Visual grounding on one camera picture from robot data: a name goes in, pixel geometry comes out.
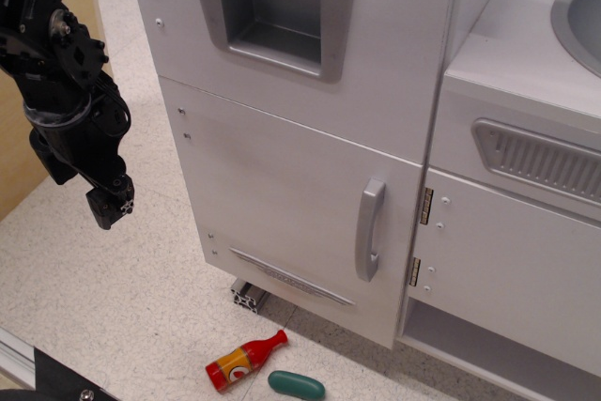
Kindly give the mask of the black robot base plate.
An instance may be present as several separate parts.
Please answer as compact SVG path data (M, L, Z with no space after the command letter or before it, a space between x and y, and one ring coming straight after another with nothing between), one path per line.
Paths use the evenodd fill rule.
M34 348L36 388L2 389L2 400L117 400L101 386L82 377L45 352Z

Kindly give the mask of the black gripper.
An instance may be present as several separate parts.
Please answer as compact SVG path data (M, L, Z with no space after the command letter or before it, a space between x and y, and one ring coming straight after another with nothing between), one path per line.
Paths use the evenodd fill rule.
M62 185L80 175L95 187L85 197L101 229L132 213L134 187L118 155L128 106L119 95L96 92L65 115L30 109L28 120L30 145L53 180Z

